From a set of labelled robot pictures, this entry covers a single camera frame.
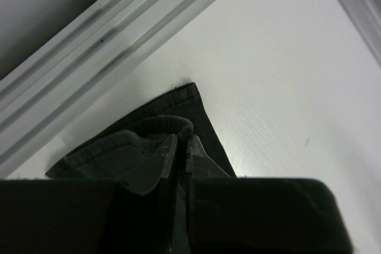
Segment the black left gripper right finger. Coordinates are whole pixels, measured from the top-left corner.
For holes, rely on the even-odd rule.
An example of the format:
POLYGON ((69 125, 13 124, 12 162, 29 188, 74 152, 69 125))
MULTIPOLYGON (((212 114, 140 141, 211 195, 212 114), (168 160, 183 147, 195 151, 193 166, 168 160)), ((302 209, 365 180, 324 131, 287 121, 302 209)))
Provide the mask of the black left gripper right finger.
POLYGON ((194 136, 188 141, 185 174, 190 178, 229 178, 217 163, 206 153, 201 140, 194 136))

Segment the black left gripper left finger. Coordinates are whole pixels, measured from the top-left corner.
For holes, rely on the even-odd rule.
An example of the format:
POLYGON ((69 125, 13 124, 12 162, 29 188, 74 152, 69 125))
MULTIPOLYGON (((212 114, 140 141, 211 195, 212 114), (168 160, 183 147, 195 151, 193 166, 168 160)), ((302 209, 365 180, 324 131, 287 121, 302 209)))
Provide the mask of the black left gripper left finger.
POLYGON ((171 248, 177 196, 177 136, 118 185, 119 248, 171 248))

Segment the black trousers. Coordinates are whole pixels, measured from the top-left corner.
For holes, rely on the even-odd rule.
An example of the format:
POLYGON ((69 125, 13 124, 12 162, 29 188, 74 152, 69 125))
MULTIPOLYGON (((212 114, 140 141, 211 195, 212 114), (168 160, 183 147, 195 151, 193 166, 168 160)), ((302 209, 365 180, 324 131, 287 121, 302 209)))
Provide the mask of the black trousers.
POLYGON ((126 115, 59 159, 46 176, 115 181, 100 253, 189 253, 185 163, 196 137, 207 175, 234 177, 195 83, 126 115))

